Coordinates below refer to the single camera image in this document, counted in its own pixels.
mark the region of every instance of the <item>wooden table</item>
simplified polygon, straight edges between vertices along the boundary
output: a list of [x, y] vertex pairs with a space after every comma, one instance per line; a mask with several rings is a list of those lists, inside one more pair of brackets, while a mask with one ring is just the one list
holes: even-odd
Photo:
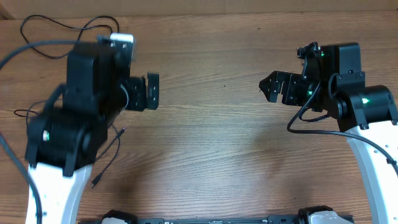
[[[62, 19], [83, 26], [88, 19]], [[261, 217], [328, 205], [370, 223], [356, 159], [344, 138], [291, 134], [299, 109], [266, 102], [258, 83], [274, 70], [301, 72], [295, 48], [312, 41], [361, 44], [367, 85], [386, 85], [398, 98], [398, 12], [274, 13], [222, 16], [120, 17], [137, 40], [131, 75], [160, 73], [160, 106], [117, 118], [121, 151], [99, 184], [86, 188], [78, 218], [110, 209], [139, 217]], [[113, 25], [109, 21], [98, 21]], [[21, 21], [0, 22], [0, 58], [24, 44]], [[76, 32], [30, 21], [33, 40], [74, 39]], [[107, 30], [90, 30], [95, 40]], [[70, 47], [43, 47], [53, 55]], [[0, 71], [0, 130], [21, 160], [25, 120], [18, 108], [46, 99], [65, 82], [66, 59], [32, 50]], [[337, 129], [329, 119], [296, 127]], [[116, 147], [94, 165], [92, 178]], [[0, 223], [24, 223], [28, 187], [0, 151]]]

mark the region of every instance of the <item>black metal bracket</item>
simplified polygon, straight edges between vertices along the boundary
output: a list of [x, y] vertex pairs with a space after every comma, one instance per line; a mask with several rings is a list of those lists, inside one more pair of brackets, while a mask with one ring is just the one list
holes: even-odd
[[129, 99], [126, 110], [156, 110], [159, 106], [159, 74], [148, 73], [148, 87], [144, 77], [130, 77], [123, 85]]
[[282, 93], [282, 103], [290, 106], [302, 106], [310, 97], [312, 84], [295, 73], [274, 71], [259, 85], [268, 101], [276, 103]]

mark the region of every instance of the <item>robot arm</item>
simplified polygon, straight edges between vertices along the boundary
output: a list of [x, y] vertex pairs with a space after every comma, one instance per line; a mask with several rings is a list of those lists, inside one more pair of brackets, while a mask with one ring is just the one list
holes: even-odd
[[[108, 128], [121, 110], [155, 110], [159, 75], [130, 77], [135, 41], [130, 34], [79, 42], [68, 54], [67, 82], [28, 125], [25, 159], [40, 194], [43, 224], [74, 224], [86, 183]], [[62, 95], [62, 108], [53, 103]], [[26, 223], [36, 223], [29, 189]]]
[[[347, 138], [358, 160], [373, 223], [396, 223], [398, 112], [393, 95], [385, 86], [365, 87], [357, 43], [319, 47], [314, 42], [298, 48], [297, 57], [304, 59], [301, 75], [272, 72], [260, 82], [260, 89], [273, 103], [281, 93], [283, 104], [307, 106], [315, 112], [326, 110], [329, 117], [337, 119], [341, 131], [294, 130], [295, 133], [355, 134], [381, 147], [376, 149], [364, 141]], [[297, 223], [340, 223], [329, 222], [337, 219], [332, 213], [324, 210], [300, 215], [299, 211], [303, 222]]]

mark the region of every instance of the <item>wood grain surface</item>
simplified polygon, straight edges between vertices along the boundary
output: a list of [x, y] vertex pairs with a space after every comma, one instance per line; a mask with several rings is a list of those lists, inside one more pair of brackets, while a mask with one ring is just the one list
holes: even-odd
[[[83, 26], [87, 20], [61, 22]], [[286, 124], [298, 108], [266, 102], [258, 83], [274, 70], [300, 73], [296, 47], [312, 41], [359, 42], [367, 85], [386, 85], [398, 97], [398, 12], [118, 21], [121, 31], [137, 40], [131, 75], [160, 73], [160, 106], [120, 114], [115, 125], [126, 127], [120, 155], [99, 184], [84, 191], [78, 219], [100, 217], [110, 209], [139, 217], [262, 217], [328, 205], [354, 215], [356, 223], [371, 222], [358, 165], [345, 139], [288, 133]], [[112, 25], [97, 24], [104, 22]], [[24, 44], [20, 23], [0, 21], [0, 58]], [[77, 36], [41, 20], [28, 22], [25, 32], [32, 41]], [[97, 34], [107, 30], [89, 30], [83, 39], [94, 40]], [[59, 55], [70, 47], [41, 49]], [[21, 160], [25, 120], [12, 111], [46, 99], [65, 79], [65, 58], [50, 60], [32, 50], [0, 71], [0, 130]], [[332, 119], [295, 125], [311, 126], [337, 129]], [[92, 178], [115, 150], [94, 165]], [[3, 150], [0, 180], [0, 223], [24, 223], [28, 187]]]
[[0, 0], [8, 19], [396, 10], [398, 0]]

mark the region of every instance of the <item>black cable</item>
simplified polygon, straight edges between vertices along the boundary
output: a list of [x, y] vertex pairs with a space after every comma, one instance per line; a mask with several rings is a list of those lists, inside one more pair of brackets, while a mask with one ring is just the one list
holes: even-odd
[[[112, 128], [114, 129], [114, 132], [116, 133], [116, 135], [118, 135], [118, 129], [116, 129], [116, 127], [115, 127], [113, 124], [112, 124], [111, 126], [112, 126]], [[105, 153], [109, 150], [109, 148], [111, 148], [111, 146], [113, 145], [113, 143], [115, 142], [116, 139], [119, 140], [118, 150], [116, 150], [116, 153], [119, 151], [119, 147], [120, 147], [120, 138], [114, 138], [114, 139], [111, 141], [111, 143], [104, 149], [104, 151], [103, 151], [99, 156], [97, 156], [97, 158], [95, 158], [95, 162], [97, 162], [99, 159], [101, 159], [101, 158], [105, 155]]]
[[52, 92], [48, 100], [45, 101], [43, 110], [51, 110], [54, 108], [54, 103], [60, 98], [62, 94], [67, 90], [67, 85], [62, 83]]
[[[27, 117], [27, 115], [21, 115], [21, 114], [19, 114], [18, 112], [21, 112], [21, 111], [24, 111], [24, 112], [28, 112], [28, 110], [27, 109], [16, 109], [16, 110], [14, 110], [14, 114], [16, 115], [16, 116], [18, 116], [18, 117], [21, 117], [21, 118], [25, 118], [25, 117]], [[36, 114], [36, 115], [38, 115], [39, 113], [38, 112], [36, 112], [36, 111], [29, 111], [29, 112], [31, 112], [31, 113], [33, 113], [33, 114]]]
[[9, 147], [7, 141], [5, 140], [4, 136], [1, 133], [0, 133], [0, 144], [3, 146], [4, 151], [14, 162], [15, 166], [19, 169], [19, 172], [22, 174], [25, 181], [29, 184], [30, 188], [32, 189], [32, 193], [36, 203], [37, 224], [42, 224], [42, 202], [40, 201], [39, 191], [37, 190], [37, 187], [34, 181], [32, 180], [32, 177], [25, 170], [24, 165], [22, 165], [20, 160], [16, 157], [14, 151], [12, 151], [12, 149]]
[[106, 171], [106, 169], [112, 164], [112, 162], [115, 160], [116, 156], [119, 153], [119, 149], [120, 149], [120, 136], [124, 133], [125, 128], [122, 128], [122, 130], [120, 130], [120, 132], [118, 132], [118, 130], [115, 128], [115, 131], [117, 133], [117, 135], [115, 136], [115, 138], [112, 140], [112, 143], [115, 142], [116, 139], [119, 139], [119, 144], [118, 144], [118, 149], [116, 150], [113, 158], [111, 159], [111, 161], [108, 163], [108, 165], [106, 165], [106, 167], [93, 179], [93, 181], [91, 181], [92, 185], [91, 188], [93, 188], [100, 180], [102, 175], [104, 174], [104, 172]]
[[368, 143], [369, 145], [375, 147], [378, 151], [380, 151], [386, 158], [388, 163], [390, 163], [395, 172], [398, 175], [398, 166], [397, 166], [397, 161], [395, 161], [388, 152], [386, 152], [382, 147], [377, 145], [376, 143], [368, 140], [367, 138], [364, 138], [362, 136], [358, 136], [356, 134], [350, 134], [350, 133], [342, 133], [339, 131], [325, 131], [325, 130], [295, 130], [291, 129], [290, 127], [294, 123], [294, 121], [299, 117], [302, 116], [303, 113], [305, 112], [306, 107], [311, 103], [311, 101], [314, 99], [315, 95], [317, 95], [319, 89], [320, 89], [321, 83], [318, 83], [318, 86], [316, 87], [315, 91], [313, 92], [312, 96], [308, 99], [308, 101], [300, 108], [300, 110], [293, 116], [293, 118], [289, 121], [287, 124], [286, 129], [291, 132], [291, 133], [297, 133], [297, 134], [332, 134], [332, 135], [337, 135], [337, 136], [344, 136], [344, 137], [349, 137], [349, 138], [354, 138], [360, 141], [363, 141], [365, 143]]
[[304, 113], [307, 112], [307, 110], [309, 110], [309, 109], [311, 109], [311, 108], [306, 108], [306, 109], [304, 110], [303, 114], [301, 114], [300, 116], [298, 116], [298, 118], [299, 118], [300, 120], [302, 120], [302, 121], [305, 121], [305, 122], [317, 122], [317, 121], [321, 121], [321, 120], [323, 120], [323, 119], [326, 119], [326, 118], [329, 118], [329, 117], [330, 117], [329, 115], [325, 114], [325, 115], [319, 116], [319, 117], [317, 117], [317, 118], [303, 119]]
[[75, 44], [78, 41], [75, 40], [45, 40], [45, 41], [38, 41], [34, 43], [30, 43], [27, 45], [24, 45], [22, 47], [19, 47], [18, 49], [14, 50], [10, 54], [8, 54], [1, 62], [0, 62], [0, 69], [3, 68], [3, 66], [10, 61], [13, 57], [15, 57], [17, 54], [30, 49], [31, 47], [38, 47], [38, 46], [43, 46], [43, 45], [67, 45], [67, 44]]
[[[57, 21], [55, 21], [55, 20], [53, 20], [53, 19], [50, 19], [50, 18], [48, 18], [47, 16], [43, 16], [43, 15], [31, 15], [31, 16], [26, 17], [26, 18], [22, 21], [22, 23], [21, 23], [21, 28], [19, 29], [19, 32], [21, 33], [21, 36], [24, 38], [24, 40], [26, 41], [27, 44], [29, 44], [29, 41], [28, 41], [28, 39], [26, 38], [26, 36], [24, 35], [23, 28], [24, 28], [26, 22], [27, 22], [29, 19], [33, 18], [33, 17], [41, 17], [41, 18], [44, 18], [44, 19], [48, 19], [49, 21], [54, 22], [54, 23], [56, 23], [56, 24], [58, 24], [58, 25], [61, 25], [61, 26], [63, 26], [63, 27], [66, 27], [66, 28], [69, 28], [69, 29], [80, 30], [79, 36], [77, 37], [77, 40], [76, 40], [76, 41], [79, 41], [79, 40], [80, 40], [80, 37], [81, 37], [81, 35], [83, 34], [83, 31], [89, 30], [89, 29], [98, 28], [98, 27], [106, 27], [106, 28], [109, 28], [110, 31], [111, 31], [111, 34], [113, 33], [112, 27], [110, 27], [109, 25], [96, 25], [96, 26], [92, 26], [92, 27], [87, 27], [90, 23], [92, 23], [92, 22], [93, 22], [94, 20], [96, 20], [96, 19], [105, 18], [105, 19], [111, 19], [111, 20], [113, 20], [113, 21], [116, 23], [116, 26], [117, 26], [117, 28], [118, 28], [118, 32], [120, 32], [120, 27], [119, 27], [118, 21], [117, 21], [115, 18], [111, 17], [111, 16], [97, 16], [97, 17], [93, 18], [92, 20], [88, 21], [88, 22], [86, 23], [86, 25], [84, 25], [83, 27], [71, 27], [71, 26], [67, 26], [67, 25], [65, 25], [65, 24], [62, 24], [62, 23], [60, 23], [60, 22], [57, 22]], [[39, 53], [39, 54], [41, 54], [41, 55], [43, 55], [43, 56], [45, 56], [45, 57], [51, 58], [51, 59], [60, 59], [60, 58], [63, 58], [63, 57], [65, 57], [65, 56], [67, 56], [67, 55], [69, 54], [69, 52], [68, 52], [68, 53], [65, 53], [65, 54], [63, 54], [63, 55], [61, 55], [61, 56], [51, 56], [51, 55], [47, 55], [47, 54], [45, 54], [45, 53], [43, 53], [43, 52], [37, 50], [37, 49], [35, 48], [35, 46], [32, 46], [31, 48], [32, 48], [33, 50], [35, 50], [37, 53]]]
[[335, 78], [338, 74], [334, 73], [330, 76], [329, 81], [328, 81], [328, 96], [329, 99], [333, 99], [335, 97], [335, 94], [331, 94], [331, 83], [333, 81], [333, 78]]
[[27, 126], [28, 126], [28, 121], [27, 121], [27, 119], [28, 119], [28, 117], [29, 117], [29, 112], [30, 112], [30, 111], [32, 110], [32, 108], [33, 108], [34, 106], [36, 106], [37, 104], [39, 104], [39, 103], [45, 103], [45, 102], [47, 102], [47, 100], [38, 101], [38, 102], [32, 104], [32, 105], [29, 107], [29, 109], [26, 111], [26, 132], [27, 132]]

